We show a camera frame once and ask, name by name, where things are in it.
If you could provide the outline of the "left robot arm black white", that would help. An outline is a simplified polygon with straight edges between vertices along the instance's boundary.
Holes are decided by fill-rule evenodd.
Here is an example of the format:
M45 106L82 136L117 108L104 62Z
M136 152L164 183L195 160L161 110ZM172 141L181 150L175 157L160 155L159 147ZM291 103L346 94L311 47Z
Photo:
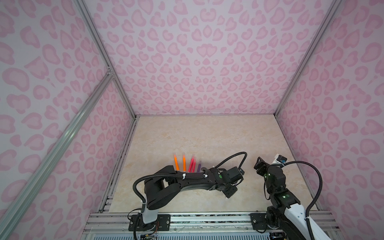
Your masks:
M226 198L238 190L244 180L244 171L238 167L229 170L203 168L199 173L185 173L166 166L153 175L143 176L133 183L134 193L141 199L143 224L154 223L159 209L166 206L178 193L192 190L222 192Z

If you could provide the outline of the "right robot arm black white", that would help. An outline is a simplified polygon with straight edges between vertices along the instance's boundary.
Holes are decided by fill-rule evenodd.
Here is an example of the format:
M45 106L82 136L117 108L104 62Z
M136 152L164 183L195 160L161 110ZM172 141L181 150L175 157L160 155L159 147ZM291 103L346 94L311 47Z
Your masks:
M287 188L283 168L292 164L304 164L311 167L319 178L318 190L305 208L300 200ZM257 174L264 179L264 193L272 205L267 208L266 226L285 232L289 240L329 240L330 237L310 217L310 210L319 199L323 189L320 171L312 164L303 161L287 162L287 158L277 155L273 163L268 164L261 157L254 166Z

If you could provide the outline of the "pink marker pen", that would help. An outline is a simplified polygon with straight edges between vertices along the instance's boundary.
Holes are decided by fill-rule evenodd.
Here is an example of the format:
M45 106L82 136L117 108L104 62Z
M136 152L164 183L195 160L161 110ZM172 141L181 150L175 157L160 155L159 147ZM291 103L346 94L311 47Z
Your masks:
M192 169L191 169L191 173L195 172L195 168L196 168L196 160L194 159L193 166L192 166Z
M193 172L193 167L195 165L195 156L192 155L191 157L191 161L190 161L190 165L189 165L189 168L188 168L188 172L189 173L192 173Z

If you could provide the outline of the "orange marker pen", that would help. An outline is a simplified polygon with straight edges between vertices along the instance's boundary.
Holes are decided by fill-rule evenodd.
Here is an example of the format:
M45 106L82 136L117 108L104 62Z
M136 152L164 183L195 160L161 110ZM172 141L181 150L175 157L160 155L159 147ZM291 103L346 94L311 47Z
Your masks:
M175 162L176 170L179 171L180 167L179 167L178 158L176 154L174 154L174 162Z
M183 172L187 171L186 154L183 153Z

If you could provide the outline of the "purple marker pen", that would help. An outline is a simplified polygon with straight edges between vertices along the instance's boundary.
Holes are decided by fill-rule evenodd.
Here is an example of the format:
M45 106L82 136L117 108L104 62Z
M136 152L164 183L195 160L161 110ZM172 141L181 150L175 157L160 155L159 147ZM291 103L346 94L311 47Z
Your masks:
M202 167L202 161L199 161L198 168L197 168L197 173L199 173L201 171L201 167Z

